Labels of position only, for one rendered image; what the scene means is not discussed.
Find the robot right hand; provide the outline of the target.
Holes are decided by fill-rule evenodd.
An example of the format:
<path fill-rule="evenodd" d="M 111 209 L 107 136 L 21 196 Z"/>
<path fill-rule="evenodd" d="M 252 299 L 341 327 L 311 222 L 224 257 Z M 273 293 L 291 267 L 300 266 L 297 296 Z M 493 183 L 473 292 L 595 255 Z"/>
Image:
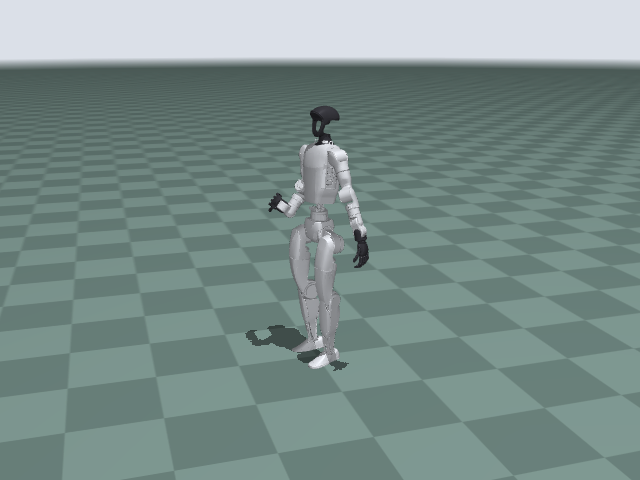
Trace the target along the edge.
<path fill-rule="evenodd" d="M 269 203 L 269 205 L 271 206 L 269 208 L 269 212 L 271 212 L 273 209 L 277 209 L 279 212 L 282 212 L 281 210 L 279 210 L 277 208 L 277 205 L 279 204 L 279 202 L 282 200 L 283 202 L 285 202 L 286 204 L 288 204 L 285 200 L 282 199 L 282 195 L 280 195 L 279 193 L 276 193 L 276 196 L 273 196 L 274 199 L 271 199 L 271 203 Z M 289 204 L 288 204 L 289 205 Z"/>

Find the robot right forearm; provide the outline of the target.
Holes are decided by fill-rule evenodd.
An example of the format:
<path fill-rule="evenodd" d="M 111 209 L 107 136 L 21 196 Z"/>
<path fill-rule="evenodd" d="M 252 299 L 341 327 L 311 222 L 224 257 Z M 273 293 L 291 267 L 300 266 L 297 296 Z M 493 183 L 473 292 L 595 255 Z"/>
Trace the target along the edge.
<path fill-rule="evenodd" d="M 305 202 L 304 195 L 300 193 L 294 193 L 292 195 L 292 198 L 288 202 L 289 205 L 281 200 L 277 205 L 277 208 L 282 212 L 284 212 L 283 214 L 285 216 L 287 216 L 288 218 L 292 218 L 295 216 L 296 211 L 299 209 L 300 205 L 303 204 L 304 202 Z"/>

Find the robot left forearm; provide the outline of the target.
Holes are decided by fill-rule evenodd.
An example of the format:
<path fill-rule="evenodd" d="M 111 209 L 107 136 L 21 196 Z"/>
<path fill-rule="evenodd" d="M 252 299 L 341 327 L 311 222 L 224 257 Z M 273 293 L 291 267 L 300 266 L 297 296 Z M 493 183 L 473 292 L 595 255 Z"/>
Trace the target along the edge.
<path fill-rule="evenodd" d="M 345 206 L 345 209 L 348 213 L 348 218 L 350 221 L 350 226 L 353 230 L 353 235 L 354 235 L 354 231 L 356 229 L 360 230 L 361 232 L 361 237 L 366 236 L 367 234 L 367 230 L 363 225 L 363 220 L 360 214 L 360 210 L 359 210 L 359 203 L 358 203 L 358 199 L 356 197 L 355 191 L 353 190 L 353 188 L 350 188 L 350 194 L 352 197 L 353 202 L 352 203 L 348 203 L 347 206 Z"/>

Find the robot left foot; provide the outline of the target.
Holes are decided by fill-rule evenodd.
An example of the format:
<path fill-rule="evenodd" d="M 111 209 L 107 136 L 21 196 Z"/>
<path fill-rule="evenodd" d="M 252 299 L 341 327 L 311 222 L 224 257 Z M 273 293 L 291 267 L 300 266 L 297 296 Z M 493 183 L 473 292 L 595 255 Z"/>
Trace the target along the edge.
<path fill-rule="evenodd" d="M 340 358 L 339 351 L 336 348 L 334 348 L 333 354 L 328 355 L 327 353 L 328 352 L 322 351 L 315 359 L 308 363 L 308 367 L 311 369 L 318 369 Z"/>

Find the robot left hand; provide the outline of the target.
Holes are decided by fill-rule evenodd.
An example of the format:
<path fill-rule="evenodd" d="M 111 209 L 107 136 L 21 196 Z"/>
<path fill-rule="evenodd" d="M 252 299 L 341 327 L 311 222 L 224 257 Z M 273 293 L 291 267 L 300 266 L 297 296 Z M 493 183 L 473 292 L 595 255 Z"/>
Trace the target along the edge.
<path fill-rule="evenodd" d="M 357 245 L 358 251 L 356 253 L 355 258 L 353 259 L 353 262 L 356 262 L 356 260 L 359 257 L 359 263 L 354 268 L 361 268 L 369 259 L 368 245 L 365 241 L 367 239 L 367 236 L 361 237 L 360 230 L 356 229 L 354 231 L 354 237 L 355 237 L 355 241 L 358 242 L 358 245 Z"/>

